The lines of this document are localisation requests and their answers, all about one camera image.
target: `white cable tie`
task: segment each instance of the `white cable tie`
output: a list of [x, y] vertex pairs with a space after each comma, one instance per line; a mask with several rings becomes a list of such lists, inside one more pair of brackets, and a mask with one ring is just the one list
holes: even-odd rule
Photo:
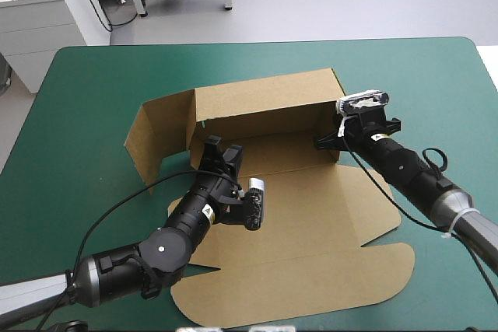
[[337, 131], [337, 137], [342, 138], [344, 136], [344, 130], [345, 130], [345, 122], [349, 119], [353, 118], [353, 116], [346, 116], [343, 117], [341, 120], [341, 124], [339, 126], [339, 130]]
[[478, 213], [480, 213], [479, 210], [474, 209], [474, 208], [465, 208], [463, 210], [460, 210], [458, 212], [458, 214], [456, 214], [455, 217], [453, 218], [453, 222], [450, 224], [450, 228], [448, 229], [448, 231], [445, 232], [443, 235], [441, 235], [441, 237], [443, 239], [449, 239], [449, 238], [451, 238], [451, 233], [453, 232], [453, 228], [457, 224], [458, 219], [460, 219], [461, 217], [463, 217], [464, 215], [466, 215], [467, 213], [470, 213], [472, 211], [477, 211]]

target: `cardboard box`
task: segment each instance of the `cardboard box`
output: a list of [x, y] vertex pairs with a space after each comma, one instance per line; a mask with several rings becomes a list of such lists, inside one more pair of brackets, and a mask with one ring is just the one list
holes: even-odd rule
[[196, 168], [211, 134], [244, 147], [243, 185], [249, 176], [266, 182], [262, 228], [213, 226], [191, 263], [220, 270], [172, 288], [189, 319], [238, 327], [365, 306], [405, 287], [415, 261], [410, 246], [362, 247], [397, 227], [399, 213], [361, 169], [336, 165], [337, 152], [314, 148], [314, 135], [334, 129], [342, 96], [333, 71], [321, 69], [142, 105], [125, 146], [146, 183], [157, 178], [164, 157], [186, 149]]

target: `black cable on floor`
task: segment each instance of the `black cable on floor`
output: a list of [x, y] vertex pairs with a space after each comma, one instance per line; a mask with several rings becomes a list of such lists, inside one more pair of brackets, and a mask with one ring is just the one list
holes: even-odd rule
[[105, 15], [106, 17], [106, 20], [107, 20], [107, 25], [104, 23], [104, 21], [102, 20], [102, 18], [100, 17], [100, 14], [98, 13], [97, 9], [96, 9], [96, 6], [93, 4], [92, 0], [88, 0], [93, 8], [93, 11], [95, 12], [97, 18], [99, 19], [100, 21], [100, 24], [102, 25], [102, 27], [108, 31], [109, 33], [112, 33], [112, 31], [114, 30], [114, 27], [117, 27], [117, 26], [123, 26], [123, 25], [128, 25], [129, 23], [133, 22], [137, 16], [139, 15], [138, 13], [136, 13], [130, 20], [124, 22], [124, 23], [112, 23], [109, 19], [109, 16], [107, 15], [105, 9], [103, 7], [102, 8], [102, 12], [103, 14]]

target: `black cable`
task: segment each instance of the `black cable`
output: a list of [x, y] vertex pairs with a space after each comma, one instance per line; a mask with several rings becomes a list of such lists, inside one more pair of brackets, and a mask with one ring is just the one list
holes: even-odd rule
[[[95, 228], [105, 219], [107, 218], [107, 216], [112, 213], [113, 211], [115, 211], [117, 208], [119, 208], [120, 206], [122, 206], [123, 204], [127, 203], [128, 201], [130, 201], [131, 199], [137, 197], [138, 195], [142, 194], [143, 192], [145, 192], [146, 190], [156, 186], [157, 184], [159, 183], [162, 183], [166, 180], [169, 180], [169, 179], [172, 179], [176, 176], [180, 176], [180, 175], [186, 175], [186, 174], [196, 174], [196, 175], [211, 175], [211, 176], [217, 176], [219, 178], [222, 178], [224, 180], [228, 180], [229, 182], [231, 182], [231, 184], [233, 184], [235, 187], [237, 187], [239, 190], [242, 189], [242, 187], [240, 186], [240, 184], [238, 184], [235, 180], [232, 180], [230, 179], [229, 177], [227, 176], [224, 176], [222, 174], [218, 174], [218, 173], [214, 173], [212, 171], [207, 171], [207, 170], [186, 170], [186, 171], [180, 171], [178, 173], [173, 173], [173, 174], [170, 174], [168, 176], [165, 176], [163, 178], [159, 178], [158, 180], [156, 180], [155, 182], [149, 184], [149, 185], [146, 185], [145, 187], [141, 188], [140, 190], [137, 190], [135, 193], [133, 194], [130, 194], [129, 196], [125, 197], [123, 200], [119, 201], [117, 204], [113, 205], [111, 208], [107, 209], [101, 216], [100, 218], [98, 218], [91, 226], [90, 228], [88, 229], [88, 231], [86, 231], [84, 237], [83, 237], [83, 240], [81, 242], [81, 244], [79, 245], [79, 248], [78, 248], [78, 253], [76, 254], [76, 260], [75, 260], [75, 265], [73, 267], [73, 270], [72, 270], [72, 276], [71, 276], [71, 281], [69, 282], [70, 284], [68, 284], [68, 286], [72, 285], [72, 283], [74, 282], [74, 280], [76, 279], [76, 275], [78, 274], [78, 264], [79, 264], [79, 261], [81, 259], [81, 256], [82, 256], [82, 253], [83, 253], [83, 249], [85, 248], [85, 244], [86, 244], [86, 241], [88, 240], [89, 236], [92, 234], [92, 232], [95, 230]], [[47, 319], [49, 318], [49, 316], [54, 312], [55, 309], [57, 309], [57, 306], [59, 305], [59, 302], [64, 298], [64, 296], [66, 295], [68, 291], [68, 288], [66, 288], [63, 293], [61, 293], [59, 295], [59, 297], [57, 297], [57, 299], [55, 300], [54, 304], [52, 305], [52, 307], [47, 311], [47, 313], [44, 315], [43, 319], [38, 323], [38, 326], [35, 330], [35, 332], [40, 332], [41, 331], [41, 328], [43, 327], [43, 325], [45, 324], [45, 322], [47, 321]]]
[[[346, 149], [348, 150], [349, 154], [355, 159], [356, 163], [359, 165], [359, 167], [362, 168], [362, 170], [365, 172], [365, 174], [370, 178], [370, 180], [373, 182], [373, 184], [375, 184], [375, 186], [379, 189], [379, 191], [406, 217], [408, 218], [410, 221], [412, 221], [413, 223], [417, 224], [417, 225], [420, 225], [422, 226], [423, 228], [425, 229], [430, 229], [431, 231], [438, 231], [438, 232], [446, 232], [443, 228], [441, 227], [436, 227], [436, 226], [433, 226], [433, 225], [427, 225], [426, 223], [424, 222], [421, 222], [419, 221], [418, 219], [416, 218], [413, 218], [405, 209], [403, 209], [399, 204], [396, 203], [396, 201], [394, 201], [392, 199], [391, 196], [388, 195], [388, 193], [384, 190], [384, 188], [382, 188], [382, 186], [374, 179], [374, 177], [372, 176], [372, 174], [370, 174], [370, 172], [366, 169], [366, 167], [363, 165], [363, 163], [358, 159], [358, 157], [356, 157], [356, 155], [353, 153], [353, 151], [351, 150], [351, 148], [349, 147], [348, 145], [348, 142], [346, 141], [345, 137], [342, 138], [343, 141], [344, 141], [344, 145], [346, 147]], [[491, 282], [491, 280], [489, 280], [489, 277], [488, 277], [488, 274], [484, 271], [484, 268], [482, 268], [482, 265], [481, 263], [479, 262], [479, 259], [477, 258], [477, 256], [475, 255], [474, 253], [474, 250], [472, 250], [472, 248], [465, 242], [464, 238], [457, 235], [456, 233], [451, 233], [451, 236], [454, 237], [456, 240], [458, 240], [464, 247], [465, 249], [468, 251], [468, 253], [470, 254], [470, 256], [472, 257], [472, 259], [474, 260], [474, 263], [475, 263], [475, 266], [477, 266], [479, 272], [481, 273], [482, 275], [482, 278], [484, 279], [484, 282], [486, 283], [486, 285], [488, 286], [489, 290], [491, 291], [491, 293], [493, 294], [493, 298], [495, 299], [495, 302], [496, 304], [498, 304], [498, 293], [496, 292], [496, 289], [494, 288], [493, 286], [493, 283]]]
[[112, 23], [110, 20], [109, 20], [109, 16], [106, 14], [106, 11], [105, 9], [102, 7], [102, 12], [103, 14], [106, 16], [106, 19], [107, 19], [107, 25], [103, 22], [102, 18], [100, 17], [100, 14], [98, 13], [98, 11], [96, 10], [96, 6], [93, 4], [93, 1], [92, 0], [88, 0], [90, 2], [90, 4], [92, 5], [92, 8], [93, 8], [93, 11], [95, 12], [97, 18], [99, 19], [100, 21], [100, 24], [102, 25], [102, 27], [108, 31], [109, 33], [111, 33], [113, 30], [114, 30], [114, 26], [123, 26], [123, 25], [128, 25], [129, 23], [133, 22], [133, 20], [135, 20], [137, 18], [137, 16], [139, 15], [138, 13], [136, 13], [130, 20], [126, 21], [125, 23]]

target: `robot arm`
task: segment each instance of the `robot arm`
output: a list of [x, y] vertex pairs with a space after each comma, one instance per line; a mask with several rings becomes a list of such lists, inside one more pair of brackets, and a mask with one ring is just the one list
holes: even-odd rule
[[58, 307], [80, 303], [95, 307], [140, 291], [144, 299], [157, 297], [162, 288], [180, 281], [191, 255], [213, 224], [261, 227], [265, 185], [251, 178], [247, 193], [236, 183], [242, 148], [220, 150], [221, 138], [205, 142], [198, 174], [163, 227], [147, 239], [83, 258], [72, 274], [33, 279], [0, 287], [0, 330], [46, 313], [68, 285]]
[[474, 209], [472, 196], [447, 179], [426, 156], [390, 138], [401, 130], [401, 121], [386, 120], [387, 93], [369, 90], [346, 96], [336, 103], [341, 125], [337, 132], [315, 140], [318, 149], [353, 151], [408, 198], [436, 227], [453, 229], [498, 274], [498, 225]]

